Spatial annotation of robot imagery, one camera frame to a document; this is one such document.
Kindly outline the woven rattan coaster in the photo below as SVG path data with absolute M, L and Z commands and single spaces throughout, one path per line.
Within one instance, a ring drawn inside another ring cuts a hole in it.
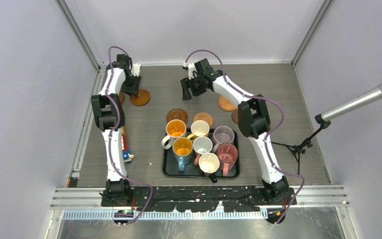
M 220 96 L 218 100 L 219 107 L 224 111 L 234 111 L 236 106 L 232 104 L 226 97 Z
M 193 117 L 193 122 L 195 122 L 197 120 L 205 121 L 209 125 L 209 127 L 212 127 L 213 122 L 214 122 L 212 116 L 210 114 L 206 113 L 206 112 L 197 113 Z

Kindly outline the white mug orange inside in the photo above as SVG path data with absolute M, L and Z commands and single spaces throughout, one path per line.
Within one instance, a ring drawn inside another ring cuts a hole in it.
M 187 126 L 180 119 L 174 119 L 166 125 L 166 135 L 161 141 L 163 149 L 169 149 L 173 146 L 174 141 L 177 138 L 183 137 L 186 134 Z

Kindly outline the dark brown wooden coaster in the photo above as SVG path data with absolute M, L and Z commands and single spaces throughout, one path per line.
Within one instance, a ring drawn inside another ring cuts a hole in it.
M 237 109 L 235 109 L 235 110 L 232 111 L 231 118 L 232 118 L 232 120 L 233 120 L 236 124 L 238 124 L 239 120 L 238 120 L 238 110 L 237 110 Z

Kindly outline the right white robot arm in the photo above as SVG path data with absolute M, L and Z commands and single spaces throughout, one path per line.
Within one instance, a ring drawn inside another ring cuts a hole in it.
M 207 59 L 183 63 L 188 76 L 181 80 L 183 100 L 190 100 L 207 90 L 224 96 L 238 110 L 238 127 L 254 148 L 262 171 L 265 200 L 277 204 L 289 191 L 286 177 L 280 172 L 271 144 L 270 116 L 262 95 L 253 95 L 236 85 L 221 70 L 214 70 Z

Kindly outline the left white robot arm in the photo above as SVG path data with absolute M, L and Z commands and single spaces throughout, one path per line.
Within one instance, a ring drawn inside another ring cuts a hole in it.
M 118 54 L 106 71 L 102 89 L 91 96 L 91 105 L 96 126 L 101 131 L 107 158 L 105 190 L 100 193 L 102 206 L 127 206 L 133 194 L 128 181 L 123 157 L 122 128 L 125 114 L 119 98 L 123 90 L 130 94 L 137 90 L 141 77 L 136 77 L 132 59 L 127 54 Z

